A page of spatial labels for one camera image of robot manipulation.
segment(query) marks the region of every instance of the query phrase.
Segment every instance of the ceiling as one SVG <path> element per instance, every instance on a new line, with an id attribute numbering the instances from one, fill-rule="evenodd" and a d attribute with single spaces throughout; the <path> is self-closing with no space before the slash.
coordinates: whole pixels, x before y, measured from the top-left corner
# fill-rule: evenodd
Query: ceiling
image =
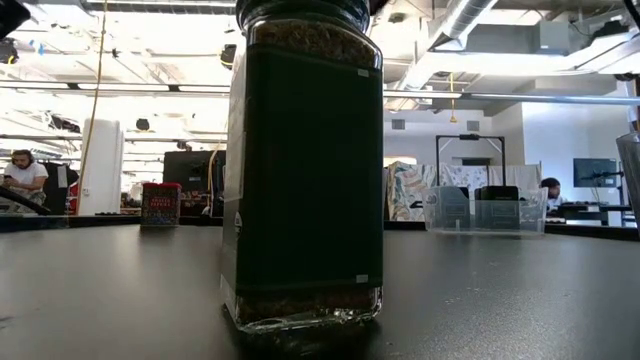
<path id="1" fill-rule="evenodd" d="M 220 54 L 225 45 L 244 41 L 233 15 L 233 2 L 113 0 L 110 3 L 106 13 L 103 82 L 230 85 L 232 73 L 221 64 Z M 422 24 L 443 15 L 447 5 L 447 0 L 392 0 L 374 19 L 370 37 L 384 54 L 384 79 L 388 86 L 401 80 L 414 62 L 416 41 L 424 36 Z M 11 34 L 20 59 L 13 65 L 0 64 L 0 80 L 95 83 L 102 1 L 40 0 L 38 5 L 28 6 L 32 20 Z M 582 19 L 614 11 L 619 6 L 618 0 L 500 0 L 479 23 L 531 26 L 542 18 Z M 390 15 L 398 13 L 404 14 L 403 21 L 390 22 Z M 435 73 L 426 85 L 443 91 L 453 88 L 510 93 L 534 79 L 518 76 L 517 71 L 509 76 L 460 71 Z M 55 114 L 82 127 L 93 105 L 87 93 L 0 89 L 0 96 L 3 98 L 0 133 L 4 134 L 64 133 L 50 129 L 45 114 Z M 484 109 L 491 105 L 459 101 L 455 106 Z M 450 108 L 451 101 L 435 100 L 431 106 L 420 106 L 413 100 L 397 99 L 385 106 L 389 110 L 438 111 Z M 227 108 L 226 98 L 209 95 L 169 98 L 110 94 L 99 99 L 96 116 L 122 121 L 127 136 L 139 137 L 135 123 L 145 118 L 154 131 L 145 136 L 212 140 L 219 138 L 215 133 L 226 129 Z M 56 150 L 49 145 L 48 149 Z M 57 150 L 77 156 L 78 146 L 69 148 L 68 144 L 61 144 Z M 205 149 L 215 146 L 215 143 L 197 144 Z M 174 149 L 174 143 L 144 143 L 129 144 L 127 152 L 162 153 Z"/>

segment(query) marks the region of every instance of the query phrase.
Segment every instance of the pillar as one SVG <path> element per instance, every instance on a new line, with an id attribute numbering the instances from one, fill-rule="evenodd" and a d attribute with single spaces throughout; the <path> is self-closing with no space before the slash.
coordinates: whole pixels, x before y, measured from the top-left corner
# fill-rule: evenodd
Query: pillar
<path id="1" fill-rule="evenodd" d="M 124 154 L 124 130 L 119 121 L 95 119 L 89 148 L 85 148 L 90 120 L 82 131 L 82 151 L 86 160 L 78 215 L 120 212 L 120 182 Z"/>

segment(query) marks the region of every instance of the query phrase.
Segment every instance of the man with headphones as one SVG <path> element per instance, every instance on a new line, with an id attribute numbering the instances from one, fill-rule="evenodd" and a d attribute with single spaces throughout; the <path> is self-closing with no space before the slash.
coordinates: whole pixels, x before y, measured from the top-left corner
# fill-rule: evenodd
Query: man with headphones
<path id="1" fill-rule="evenodd" d="M 11 154 L 11 164 L 4 169 L 2 186 L 42 205 L 46 198 L 42 187 L 48 177 L 47 169 L 44 165 L 35 162 L 31 151 L 16 150 Z M 22 206 L 9 210 L 9 212 L 26 211 L 28 209 Z"/>

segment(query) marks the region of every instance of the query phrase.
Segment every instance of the plastic bin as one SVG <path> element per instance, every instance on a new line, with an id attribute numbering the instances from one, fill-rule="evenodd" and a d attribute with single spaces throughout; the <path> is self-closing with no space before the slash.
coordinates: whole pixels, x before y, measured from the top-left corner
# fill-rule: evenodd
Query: plastic bin
<path id="1" fill-rule="evenodd" d="M 177 226 L 180 222 L 180 184 L 142 185 L 142 226 Z"/>
<path id="2" fill-rule="evenodd" d="M 520 190 L 518 201 L 474 200 L 458 187 L 422 192 L 425 227 L 441 233 L 542 235 L 547 189 Z"/>

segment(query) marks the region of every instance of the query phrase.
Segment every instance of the white t-shirt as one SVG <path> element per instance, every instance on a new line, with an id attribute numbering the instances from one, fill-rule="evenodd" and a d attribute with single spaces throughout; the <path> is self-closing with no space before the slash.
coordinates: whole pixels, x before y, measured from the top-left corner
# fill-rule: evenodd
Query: white t-shirt
<path id="1" fill-rule="evenodd" d="M 11 175 L 11 177 L 16 179 L 20 184 L 26 185 L 33 184 L 33 181 L 37 177 L 49 177 L 47 169 L 44 167 L 44 165 L 38 163 L 33 163 L 26 169 L 20 169 L 13 164 L 9 164 L 6 168 L 4 168 L 4 174 Z"/>

